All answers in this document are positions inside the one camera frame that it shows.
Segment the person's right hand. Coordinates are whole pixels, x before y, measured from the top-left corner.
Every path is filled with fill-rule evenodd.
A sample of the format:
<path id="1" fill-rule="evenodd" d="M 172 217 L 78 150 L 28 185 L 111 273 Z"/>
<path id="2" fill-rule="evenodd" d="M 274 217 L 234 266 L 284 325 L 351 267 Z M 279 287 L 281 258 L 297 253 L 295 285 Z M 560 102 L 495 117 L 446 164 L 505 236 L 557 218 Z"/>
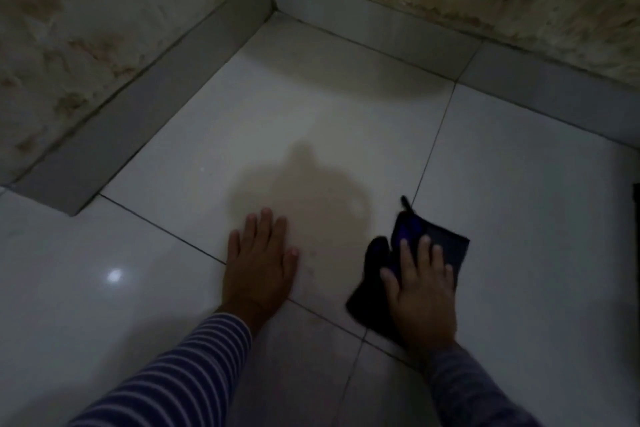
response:
<path id="1" fill-rule="evenodd" d="M 401 298 L 397 309 L 389 309 L 392 320 L 407 347 L 440 349 L 456 343 L 455 297 L 445 291 L 444 252 L 431 243 L 433 272 L 421 281 L 407 241 L 401 241 Z"/>

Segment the person's left hand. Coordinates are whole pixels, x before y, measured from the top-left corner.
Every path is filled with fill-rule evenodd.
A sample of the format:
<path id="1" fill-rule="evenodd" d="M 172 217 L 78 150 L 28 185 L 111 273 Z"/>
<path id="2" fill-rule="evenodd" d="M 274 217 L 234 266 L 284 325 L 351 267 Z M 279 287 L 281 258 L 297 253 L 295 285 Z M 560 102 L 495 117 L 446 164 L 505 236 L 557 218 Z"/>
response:
<path id="1" fill-rule="evenodd" d="M 237 260 L 227 265 L 223 277 L 221 306 L 225 312 L 241 319 L 254 338 L 289 297 L 282 281 L 282 257 L 287 245 L 288 222 L 273 213 L 273 228 L 268 248 L 257 253 L 257 225 L 260 214 L 246 216 Z"/>

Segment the dark blue cleaning cloth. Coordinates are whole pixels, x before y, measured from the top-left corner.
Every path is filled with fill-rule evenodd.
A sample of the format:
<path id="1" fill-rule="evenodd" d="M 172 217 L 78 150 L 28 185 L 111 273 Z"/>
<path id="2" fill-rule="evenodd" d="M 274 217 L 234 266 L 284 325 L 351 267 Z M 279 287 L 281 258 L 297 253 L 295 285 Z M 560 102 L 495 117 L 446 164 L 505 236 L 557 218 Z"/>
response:
<path id="1" fill-rule="evenodd" d="M 406 343 L 390 315 L 380 269 L 390 269 L 401 284 L 401 241 L 407 241 L 416 262 L 420 237 L 429 236 L 432 245 L 443 249 L 445 263 L 452 266 L 454 286 L 457 286 L 470 239 L 420 217 L 406 196 L 401 197 L 401 206 L 403 209 L 397 215 L 390 238 L 375 237 L 367 246 L 363 278 L 346 302 L 346 309 L 360 325 L 405 348 Z"/>

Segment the person's left forearm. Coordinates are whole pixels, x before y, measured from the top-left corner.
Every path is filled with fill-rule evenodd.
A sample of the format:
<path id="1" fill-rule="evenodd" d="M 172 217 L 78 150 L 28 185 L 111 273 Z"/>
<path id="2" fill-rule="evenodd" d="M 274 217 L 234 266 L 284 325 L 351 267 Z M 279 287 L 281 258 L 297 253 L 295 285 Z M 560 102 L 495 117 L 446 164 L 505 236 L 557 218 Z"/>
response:
<path id="1" fill-rule="evenodd" d="M 242 319 L 212 314 L 68 427 L 225 427 L 252 339 Z"/>

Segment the person's right forearm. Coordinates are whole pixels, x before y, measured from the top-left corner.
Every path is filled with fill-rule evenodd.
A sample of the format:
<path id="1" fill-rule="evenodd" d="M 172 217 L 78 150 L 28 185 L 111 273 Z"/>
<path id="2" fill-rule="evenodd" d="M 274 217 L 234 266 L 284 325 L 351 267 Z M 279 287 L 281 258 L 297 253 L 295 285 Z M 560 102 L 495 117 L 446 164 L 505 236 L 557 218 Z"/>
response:
<path id="1" fill-rule="evenodd" d="M 543 427 L 457 343 L 416 349 L 441 427 Z"/>

